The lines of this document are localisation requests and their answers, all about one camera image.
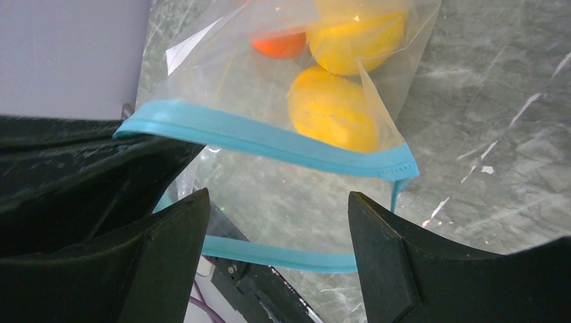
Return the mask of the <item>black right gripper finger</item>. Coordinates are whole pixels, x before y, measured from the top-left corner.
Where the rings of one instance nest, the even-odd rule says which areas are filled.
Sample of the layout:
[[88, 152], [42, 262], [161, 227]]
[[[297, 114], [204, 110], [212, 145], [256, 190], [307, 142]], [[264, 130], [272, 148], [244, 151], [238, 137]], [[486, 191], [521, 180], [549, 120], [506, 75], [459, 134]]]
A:
[[512, 254], [448, 240], [360, 192], [348, 219], [369, 322], [569, 322], [570, 238]]

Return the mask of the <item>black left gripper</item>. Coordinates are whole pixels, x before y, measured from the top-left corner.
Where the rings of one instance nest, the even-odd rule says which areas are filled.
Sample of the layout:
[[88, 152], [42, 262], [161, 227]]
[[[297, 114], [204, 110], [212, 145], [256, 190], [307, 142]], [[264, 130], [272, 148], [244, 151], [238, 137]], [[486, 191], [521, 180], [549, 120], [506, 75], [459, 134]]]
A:
[[1, 117], [2, 322], [184, 320], [209, 192], [150, 214], [202, 146], [118, 127]]

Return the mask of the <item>yellow toy mango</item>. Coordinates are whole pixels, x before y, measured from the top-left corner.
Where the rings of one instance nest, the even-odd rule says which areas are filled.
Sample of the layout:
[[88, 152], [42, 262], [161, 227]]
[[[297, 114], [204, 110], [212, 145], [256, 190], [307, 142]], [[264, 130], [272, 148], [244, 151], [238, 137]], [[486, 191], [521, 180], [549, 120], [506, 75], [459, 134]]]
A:
[[301, 135], [358, 153], [380, 150], [363, 87], [321, 67], [304, 70], [292, 82], [288, 113]]

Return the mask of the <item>clear zip top bag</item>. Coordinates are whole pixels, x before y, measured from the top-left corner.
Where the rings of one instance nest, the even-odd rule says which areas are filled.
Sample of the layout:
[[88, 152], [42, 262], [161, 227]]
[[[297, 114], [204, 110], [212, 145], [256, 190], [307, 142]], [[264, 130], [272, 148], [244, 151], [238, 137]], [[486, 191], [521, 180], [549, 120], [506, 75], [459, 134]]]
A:
[[250, 43], [306, 33], [320, 16], [314, 2], [212, 1], [172, 41], [165, 53], [165, 79], [114, 134], [156, 135], [203, 146], [178, 175], [178, 194], [208, 189], [212, 211], [242, 234], [234, 238], [226, 229], [210, 230], [206, 256], [353, 273], [349, 193], [371, 190], [389, 198], [393, 209], [399, 193], [419, 174], [395, 120], [440, 2], [408, 1], [405, 34], [383, 64], [371, 71], [360, 67], [357, 75], [334, 74], [363, 87], [378, 126], [380, 150], [374, 153], [334, 147], [294, 128], [290, 86], [304, 70], [321, 67], [307, 40], [293, 59], [265, 57]]

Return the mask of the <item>yellow toy apple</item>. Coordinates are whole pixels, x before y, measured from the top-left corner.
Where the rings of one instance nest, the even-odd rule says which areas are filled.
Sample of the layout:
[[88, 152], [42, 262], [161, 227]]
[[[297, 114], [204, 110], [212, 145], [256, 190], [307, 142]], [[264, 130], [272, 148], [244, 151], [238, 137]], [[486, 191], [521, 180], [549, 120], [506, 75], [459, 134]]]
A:
[[401, 42], [409, 15], [408, 1], [315, 1], [320, 14], [306, 28], [315, 61], [336, 75], [371, 71]]

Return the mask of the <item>orange toy tangerine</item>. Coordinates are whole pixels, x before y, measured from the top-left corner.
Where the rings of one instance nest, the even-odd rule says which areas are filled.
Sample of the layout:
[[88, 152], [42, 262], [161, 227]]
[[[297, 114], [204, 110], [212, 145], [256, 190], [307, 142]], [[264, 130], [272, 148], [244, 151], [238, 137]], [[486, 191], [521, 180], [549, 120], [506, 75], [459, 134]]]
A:
[[252, 40], [252, 47], [261, 55], [272, 59], [293, 59], [301, 55], [306, 47], [304, 32], [268, 39]]

